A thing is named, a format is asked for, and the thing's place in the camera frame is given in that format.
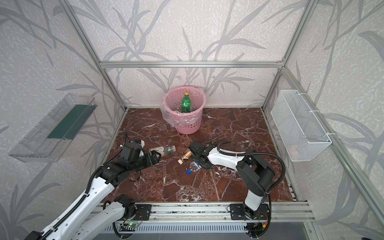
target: black cable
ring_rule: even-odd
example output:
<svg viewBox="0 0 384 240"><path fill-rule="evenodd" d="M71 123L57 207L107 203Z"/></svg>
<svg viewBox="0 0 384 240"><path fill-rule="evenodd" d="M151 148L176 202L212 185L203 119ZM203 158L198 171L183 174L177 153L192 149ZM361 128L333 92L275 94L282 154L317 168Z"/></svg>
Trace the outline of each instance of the black cable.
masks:
<svg viewBox="0 0 384 240"><path fill-rule="evenodd" d="M232 152L224 152L220 149L220 145L221 144L225 144L225 143L230 143L230 141L225 141L225 142L221 142L217 145L217 149L218 149L218 152L221 153L221 154L224 154L224 155L227 155L227 156L232 156L232 157L245 157L245 156L251 156L251 155L267 155L267 156L271 156L271 157L274 157L276 158L280 165L281 165L281 175L279 176L279 178L276 180L276 182L274 182L267 190L266 190L266 193L270 193L271 190L276 187L279 183L281 183L281 181L284 179L284 176L285 176L285 164L283 162L283 160L277 156L276 154L273 154L273 153L270 153L270 152L244 152L244 153L232 153Z"/></svg>
<svg viewBox="0 0 384 240"><path fill-rule="evenodd" d="M272 207L272 200L271 200L271 195L268 194L268 202L269 202L269 213L268 213L268 224L265 226L265 229L259 234L257 235L256 234L256 237L260 237L261 235L263 235L269 228L269 225L271 224L271 218L272 218L272 210L271 210L271 207ZM245 229L247 229L248 231L250 232L260 232L260 230L254 230L254 229L250 229L250 228L247 228L247 227L244 227Z"/></svg>
<svg viewBox="0 0 384 240"><path fill-rule="evenodd" d="M127 129L124 128L124 138L123 138L123 143L122 143L122 146L125 145L126 141L128 140L129 141L129 137L128 137L128 134L127 134ZM88 183L87 183L87 188L85 189L84 191L84 195L80 198L80 200L75 204L75 206L73 206L73 208L71 208L71 210L69 210L53 227L52 229L57 229L58 226L60 226L79 206L80 204L86 199L86 197L88 196L88 193L91 189L91 185L92 185L92 181L95 177L95 175L97 174L97 172L102 168L103 165L109 163L112 159L114 159L119 153L121 153L122 151L122 147L120 147L120 149L110 158L108 159L105 163L101 164L98 168L96 168L96 170L92 173L92 175L90 176L89 180L88 180ZM52 232L53 230L50 229L48 230L42 237L41 237L41 240L45 240L46 237L48 237Z"/></svg>
<svg viewBox="0 0 384 240"><path fill-rule="evenodd" d="M224 154L224 155L227 155L227 156L232 156L232 157L245 157L245 156L251 156L251 155L267 155L267 156L271 156L271 157L274 157L276 158L280 165L281 165L281 174L279 176L279 178L276 180L276 182L274 182L267 190L266 192L268 193L268 201L269 201L269 215L268 215L268 224L266 225L264 231L258 235L257 237L260 237L261 235L263 235L269 228L269 225L271 224L271 217L272 217L272 202L271 202L271 195L270 195L270 192L273 188L275 188L279 183L282 182L282 180L284 179L284 176L285 176L285 164L283 162L283 160L277 156L276 154L273 154L273 153L270 153L270 152L245 152L245 153L232 153L232 152L225 152L225 151L222 151L220 149L220 145L221 144L226 144L226 143L230 143L230 141L224 141L224 142L221 142L217 145L217 150L219 153L221 154Z"/></svg>
<svg viewBox="0 0 384 240"><path fill-rule="evenodd" d="M106 204L107 204L107 203L108 203L108 204L111 204L110 201L106 200L106 201L104 202L104 204L103 204L103 210L106 208ZM113 231L115 232L116 236L119 237L119 239L128 239L130 236L133 235L132 233L127 233L127 234L129 234L129 236L126 237L126 236L123 236L123 235L119 234L119 232L118 232L118 230L117 230L117 228L116 228L116 224L115 224L115 222L112 223L112 228L113 228Z"/></svg>

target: pink wastebasket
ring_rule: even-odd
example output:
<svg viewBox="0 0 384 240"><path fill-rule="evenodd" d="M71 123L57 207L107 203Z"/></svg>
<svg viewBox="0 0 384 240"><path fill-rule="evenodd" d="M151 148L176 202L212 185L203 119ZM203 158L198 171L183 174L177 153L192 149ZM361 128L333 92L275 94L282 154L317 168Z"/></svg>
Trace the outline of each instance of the pink wastebasket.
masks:
<svg viewBox="0 0 384 240"><path fill-rule="evenodd" d="M184 97L184 92L189 92L191 106L196 110L190 113L181 113L177 111L181 100ZM163 117L167 122L171 122L176 130L181 134L192 134L201 126L201 118L203 116L203 108L207 102L205 93L195 87L181 86L170 90L163 99Z"/></svg>

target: green plastic bottle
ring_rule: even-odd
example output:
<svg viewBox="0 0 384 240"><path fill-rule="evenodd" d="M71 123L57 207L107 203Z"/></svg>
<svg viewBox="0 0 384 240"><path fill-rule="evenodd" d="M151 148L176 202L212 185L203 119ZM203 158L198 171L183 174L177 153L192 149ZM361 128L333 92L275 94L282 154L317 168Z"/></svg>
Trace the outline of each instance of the green plastic bottle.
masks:
<svg viewBox="0 0 384 240"><path fill-rule="evenodd" d="M181 112L190 113L191 99L189 98L189 92L184 93L183 100L181 101Z"/></svg>

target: wall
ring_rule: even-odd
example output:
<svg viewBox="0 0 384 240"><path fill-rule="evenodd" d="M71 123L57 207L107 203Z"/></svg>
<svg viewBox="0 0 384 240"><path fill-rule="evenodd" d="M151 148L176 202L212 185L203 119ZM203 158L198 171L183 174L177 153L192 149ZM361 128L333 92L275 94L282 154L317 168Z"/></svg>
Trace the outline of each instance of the wall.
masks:
<svg viewBox="0 0 384 240"><path fill-rule="evenodd" d="M104 61L278 61L306 0L70 1ZM261 106L276 69L111 69L127 106L192 85L207 106Z"/></svg>
<svg viewBox="0 0 384 240"><path fill-rule="evenodd" d="M383 21L384 1L318 4L288 63L382 196ZM282 89L291 89L284 79L278 90ZM279 149L288 159L270 116L273 103L266 113ZM309 162L287 164L301 200L310 202L325 239L384 239L384 230L330 148Z"/></svg>
<svg viewBox="0 0 384 240"><path fill-rule="evenodd" d="M55 1L0 1L0 42L0 238L24 239L84 190L123 110ZM8 156L67 93L98 106L59 161Z"/></svg>

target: red marble surface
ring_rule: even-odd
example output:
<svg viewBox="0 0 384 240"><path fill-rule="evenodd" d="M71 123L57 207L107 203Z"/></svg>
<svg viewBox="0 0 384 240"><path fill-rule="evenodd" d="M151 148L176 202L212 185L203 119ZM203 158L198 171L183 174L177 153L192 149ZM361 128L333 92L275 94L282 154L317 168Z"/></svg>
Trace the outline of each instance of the red marble surface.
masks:
<svg viewBox="0 0 384 240"><path fill-rule="evenodd" d="M142 170L139 181L121 183L108 195L108 200L126 194L136 202L242 202L248 189L236 171L213 166L211 170L201 169L187 175L185 171L190 161L180 165L177 160L193 140L203 145L230 140L232 143L223 145L223 149L245 151L251 147L256 151L275 153L259 108L205 108L201 128L190 135L179 134L163 120L158 108L130 109L110 156L119 149L124 128L131 140L144 140L145 149L175 145L176 152L163 157L159 164ZM281 172L280 164L272 157L264 158L277 172L276 180ZM138 173L131 174L130 180L137 176ZM285 179L271 191L271 198L273 201L293 201Z"/></svg>

